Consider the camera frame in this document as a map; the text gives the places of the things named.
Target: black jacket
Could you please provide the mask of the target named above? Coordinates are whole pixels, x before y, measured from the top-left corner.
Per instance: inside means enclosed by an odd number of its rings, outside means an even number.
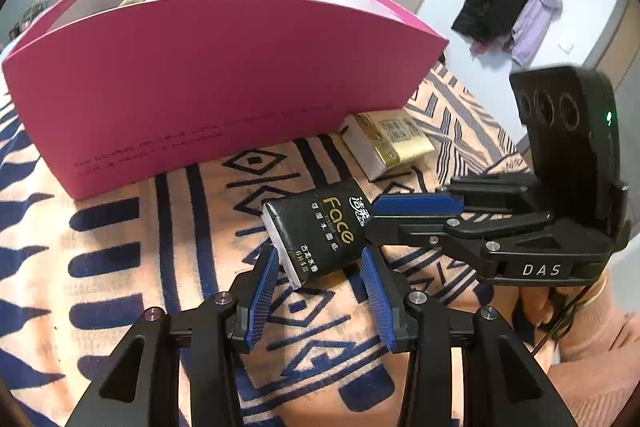
[[[510,33],[527,1],[466,0],[451,29],[482,44],[490,44]]]

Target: black tissue pack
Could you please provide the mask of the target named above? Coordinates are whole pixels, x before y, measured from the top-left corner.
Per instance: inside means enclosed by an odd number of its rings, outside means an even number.
[[[262,220],[293,288],[360,258],[372,208],[353,178],[266,200]]]

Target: blanket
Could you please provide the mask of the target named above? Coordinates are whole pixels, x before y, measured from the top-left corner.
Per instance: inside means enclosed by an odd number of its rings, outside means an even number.
[[[171,314],[197,307],[251,269],[269,240],[263,199],[353,176],[372,200],[433,191],[454,175],[526,169],[505,131],[443,65],[435,65],[406,108],[436,153],[375,183],[332,134],[239,152],[74,201],[31,143],[9,94],[0,97],[0,378],[32,423],[65,424],[100,362],[144,309],[158,305]],[[383,253],[415,289],[466,311],[491,304],[533,342],[517,288],[478,283],[473,269],[440,248]],[[281,273],[262,340],[239,358],[244,421],[395,425],[407,360],[380,342],[357,263],[298,291]],[[190,365],[185,350],[183,426],[190,425]],[[459,353],[453,365],[459,372]],[[460,378],[453,394],[456,425]]]

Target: lavender hoodie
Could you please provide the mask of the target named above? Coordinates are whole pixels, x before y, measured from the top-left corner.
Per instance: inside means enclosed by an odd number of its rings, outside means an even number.
[[[538,52],[556,10],[562,0],[528,0],[511,29],[511,58],[521,66],[529,64]]]

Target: tissue box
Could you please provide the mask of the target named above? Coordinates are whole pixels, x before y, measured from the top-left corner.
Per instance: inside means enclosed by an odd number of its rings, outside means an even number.
[[[369,181],[434,151],[404,109],[350,114],[340,126],[340,135]]]
[[[372,212],[353,178],[267,200],[262,220],[293,288],[360,258]]]

